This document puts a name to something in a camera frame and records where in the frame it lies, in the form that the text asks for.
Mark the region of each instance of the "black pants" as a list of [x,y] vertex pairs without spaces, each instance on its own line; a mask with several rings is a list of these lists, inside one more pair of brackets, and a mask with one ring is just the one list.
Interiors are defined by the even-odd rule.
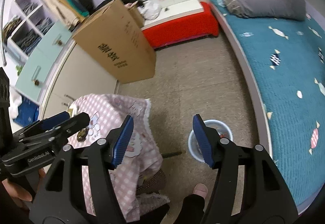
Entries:
[[195,194],[187,196],[174,224],[199,224],[204,214],[203,209],[203,197]]

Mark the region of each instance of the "bed frame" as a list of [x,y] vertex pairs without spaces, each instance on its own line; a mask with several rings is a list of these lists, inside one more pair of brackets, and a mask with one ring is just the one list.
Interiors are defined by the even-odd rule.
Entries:
[[243,51],[243,48],[238,42],[237,37],[235,36],[234,32],[232,31],[225,17],[214,6],[214,4],[210,2],[210,0],[206,0],[206,2],[210,5],[212,12],[217,17],[219,24],[221,25],[223,31],[225,32],[235,52],[239,65],[242,68],[248,86],[248,90],[251,95],[251,100],[253,103],[253,108],[254,108],[255,118],[257,123],[259,143],[264,146],[264,148],[267,150],[271,158],[273,158],[272,142],[271,142],[270,129],[269,129],[268,119],[266,116],[266,111],[264,109],[264,104],[255,77],[248,63],[246,55]]

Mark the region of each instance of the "hand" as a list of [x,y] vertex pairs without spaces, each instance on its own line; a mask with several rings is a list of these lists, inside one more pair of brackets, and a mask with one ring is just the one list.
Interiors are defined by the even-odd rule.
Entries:
[[[38,182],[37,190],[40,186],[41,180],[46,175],[43,168],[38,170],[38,175],[39,175],[39,182]],[[5,189],[7,190],[8,194],[11,197],[16,197],[16,198],[19,198],[24,201],[32,201],[33,200],[31,194],[27,190],[22,188],[20,185],[17,185],[16,183],[9,181],[8,179],[3,180],[2,184],[4,185]]]

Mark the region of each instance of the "pink slipper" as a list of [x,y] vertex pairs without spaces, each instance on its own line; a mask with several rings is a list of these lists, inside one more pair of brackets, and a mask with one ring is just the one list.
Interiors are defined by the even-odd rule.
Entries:
[[204,184],[198,183],[194,187],[193,194],[199,195],[205,199],[208,194],[208,188]]

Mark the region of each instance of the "plastic bucket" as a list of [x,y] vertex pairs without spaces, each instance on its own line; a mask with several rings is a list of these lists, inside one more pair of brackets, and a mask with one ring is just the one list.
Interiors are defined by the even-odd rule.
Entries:
[[[233,136],[230,128],[222,121],[219,120],[205,120],[204,124],[207,127],[211,127],[217,130],[220,137],[228,138],[229,140],[233,141]],[[193,156],[195,160],[198,160],[199,162],[204,163],[203,155],[201,153],[201,150],[199,148],[199,144],[196,141],[196,137],[194,134],[194,131],[192,130],[187,141],[188,150],[190,151],[190,154]]]

